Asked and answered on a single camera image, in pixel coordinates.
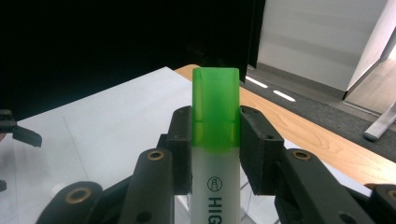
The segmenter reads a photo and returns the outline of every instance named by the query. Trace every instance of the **green highlighter cap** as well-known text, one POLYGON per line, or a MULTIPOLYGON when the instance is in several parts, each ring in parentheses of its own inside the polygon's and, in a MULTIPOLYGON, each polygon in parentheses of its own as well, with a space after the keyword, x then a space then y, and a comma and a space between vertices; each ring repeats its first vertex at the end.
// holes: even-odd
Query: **green highlighter cap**
POLYGON ((192 71, 192 146, 207 152, 239 147, 239 70, 192 71))

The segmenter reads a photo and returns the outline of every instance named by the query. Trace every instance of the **white table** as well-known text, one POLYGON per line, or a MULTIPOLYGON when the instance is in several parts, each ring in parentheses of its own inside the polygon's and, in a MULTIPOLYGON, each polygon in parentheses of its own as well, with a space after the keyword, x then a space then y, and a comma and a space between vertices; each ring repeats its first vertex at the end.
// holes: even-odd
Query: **white table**
MULTIPOLYGON (((0 193, 0 224, 35 223, 53 195, 72 183, 89 180, 107 189, 131 175, 139 154, 156 147, 161 133, 167 133, 172 113, 190 104, 191 82, 165 67, 19 121, 39 133, 43 144, 30 147, 10 134, 0 143, 0 179, 7 181, 0 193)), ((286 140, 286 147, 297 146, 286 140)), ((343 184, 370 193, 332 172, 343 184)), ((242 172, 241 186, 247 182, 242 172)), ((247 186, 242 210, 258 223, 276 221, 273 197, 253 197, 248 206, 249 196, 247 186)), ((176 215, 177 223, 186 218, 176 215)))

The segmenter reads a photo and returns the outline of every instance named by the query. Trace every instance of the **metal screw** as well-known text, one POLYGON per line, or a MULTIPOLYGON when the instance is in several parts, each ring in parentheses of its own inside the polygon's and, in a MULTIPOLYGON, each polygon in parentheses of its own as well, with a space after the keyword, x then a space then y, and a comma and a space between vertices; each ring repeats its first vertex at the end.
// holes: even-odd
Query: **metal screw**
POLYGON ((393 201, 396 202, 396 189, 391 189, 388 191, 388 195, 393 201))
POLYGON ((87 187, 82 187, 82 188, 76 188, 70 191, 66 195, 66 202, 67 203, 82 203, 84 202, 87 198, 91 196, 92 192, 89 188, 87 187))
POLYGON ((356 224, 356 223, 357 223, 357 222, 356 222, 356 219, 355 219, 354 217, 350 216, 349 214, 341 213, 341 214, 339 215, 339 217, 340 217, 341 220, 343 220, 344 223, 346 223, 346 224, 356 224))
POLYGON ((151 161, 158 161, 161 160, 165 155, 163 152, 155 150, 148 154, 148 159, 151 161))
POLYGON ((303 151, 293 151, 293 157, 301 161, 311 160, 311 155, 303 151))

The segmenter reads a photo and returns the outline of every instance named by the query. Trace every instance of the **highlighter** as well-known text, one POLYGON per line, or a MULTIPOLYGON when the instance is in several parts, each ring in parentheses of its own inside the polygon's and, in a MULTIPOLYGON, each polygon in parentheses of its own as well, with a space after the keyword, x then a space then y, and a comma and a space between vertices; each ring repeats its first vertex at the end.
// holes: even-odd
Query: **highlighter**
POLYGON ((240 223, 239 71, 192 72, 191 223, 240 223))

